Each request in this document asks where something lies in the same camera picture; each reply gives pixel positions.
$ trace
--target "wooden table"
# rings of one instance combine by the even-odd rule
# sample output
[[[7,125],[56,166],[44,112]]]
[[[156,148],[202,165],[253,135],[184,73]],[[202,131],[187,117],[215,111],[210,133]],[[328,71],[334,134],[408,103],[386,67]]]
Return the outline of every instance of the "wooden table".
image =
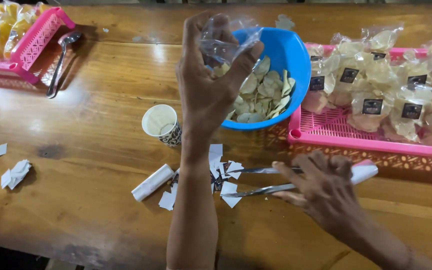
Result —
[[[432,40],[432,5],[65,7],[86,39],[75,44],[77,57],[65,72],[63,90],[47,99],[40,84],[0,87],[0,144],[8,143],[8,153],[0,157],[0,176],[17,161],[33,164],[14,190],[0,187],[1,247],[94,268],[165,267],[172,212],[159,208],[158,201],[169,187],[142,203],[131,190],[164,163],[177,169],[181,149],[147,136],[141,118],[161,103],[181,116],[174,65],[180,57],[183,21],[207,8],[249,15],[268,27],[284,14],[306,42],[328,43],[336,32],[357,38],[363,26],[399,21],[405,30],[396,46],[418,47]],[[40,58],[52,61],[58,54],[53,43]],[[48,69],[43,60],[36,67]],[[41,77],[47,81],[49,75]],[[220,130],[214,142],[224,144],[224,160],[245,167],[287,161],[293,151],[311,149],[299,144],[289,149],[285,131],[278,128]],[[412,170],[405,162],[380,155],[387,177],[356,188],[361,204],[432,258],[432,159],[423,159],[420,170]],[[419,177],[403,179],[408,175]],[[241,189],[282,182],[277,175],[242,175],[237,181]],[[215,193],[214,203],[220,269],[377,269],[301,211],[270,196],[244,198],[231,209]]]

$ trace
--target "paper cup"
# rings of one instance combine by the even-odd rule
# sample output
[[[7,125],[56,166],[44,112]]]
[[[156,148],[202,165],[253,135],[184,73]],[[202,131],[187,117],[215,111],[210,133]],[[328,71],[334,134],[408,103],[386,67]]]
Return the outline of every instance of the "paper cup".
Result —
[[[181,144],[181,127],[176,111],[169,105],[156,105],[142,117],[142,129],[169,147]]]

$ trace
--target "blue plastic bowl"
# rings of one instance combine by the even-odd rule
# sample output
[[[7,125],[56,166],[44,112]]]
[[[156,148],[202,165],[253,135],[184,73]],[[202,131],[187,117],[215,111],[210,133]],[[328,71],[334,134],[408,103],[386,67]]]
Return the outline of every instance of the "blue plastic bowl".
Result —
[[[233,32],[233,35],[242,44],[246,39],[246,33],[243,30]],[[306,91],[308,90],[309,80],[311,78],[311,63],[308,57],[308,51],[303,41],[295,32],[264,27],[261,33],[261,42],[264,43],[264,50],[261,53],[261,59],[267,55],[271,59],[271,70],[276,70],[279,76],[283,77],[283,69],[288,71],[288,77],[296,80],[295,87],[291,90],[288,105],[284,113],[257,123],[237,123],[224,120],[222,127],[237,130],[251,131],[267,128],[288,118],[303,101]]]

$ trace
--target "pink basket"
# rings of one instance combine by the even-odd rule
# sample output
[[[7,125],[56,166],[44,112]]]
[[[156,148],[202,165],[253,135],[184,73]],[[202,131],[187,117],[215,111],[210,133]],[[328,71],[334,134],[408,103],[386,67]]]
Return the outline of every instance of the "pink basket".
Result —
[[[324,45],[324,51],[333,51],[334,46]],[[400,59],[407,48],[393,48],[391,59]],[[425,49],[416,49],[417,57],[426,56]],[[289,121],[287,141],[331,145],[360,150],[376,150],[391,153],[432,157],[432,146],[403,144],[379,140],[377,133],[357,130],[346,122],[349,108],[326,109],[322,114],[297,108]]]
[[[60,7],[45,10],[14,47],[10,60],[0,61],[0,75],[19,76],[35,84],[38,77],[29,68],[61,26],[61,21],[69,28],[75,27],[75,23]]]

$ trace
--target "spoon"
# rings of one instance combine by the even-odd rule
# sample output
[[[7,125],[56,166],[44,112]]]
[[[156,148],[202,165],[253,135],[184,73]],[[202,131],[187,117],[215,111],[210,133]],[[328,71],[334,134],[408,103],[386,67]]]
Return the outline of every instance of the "spoon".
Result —
[[[61,70],[63,67],[63,59],[66,54],[66,47],[68,44],[75,42],[81,37],[81,32],[70,32],[68,34],[64,34],[57,42],[61,45],[62,52],[59,57],[59,61],[57,62],[56,70],[54,71],[53,78],[51,79],[51,83],[49,84],[49,89],[47,90],[46,97],[52,99],[56,96],[56,92],[58,89],[58,81],[61,77]]]

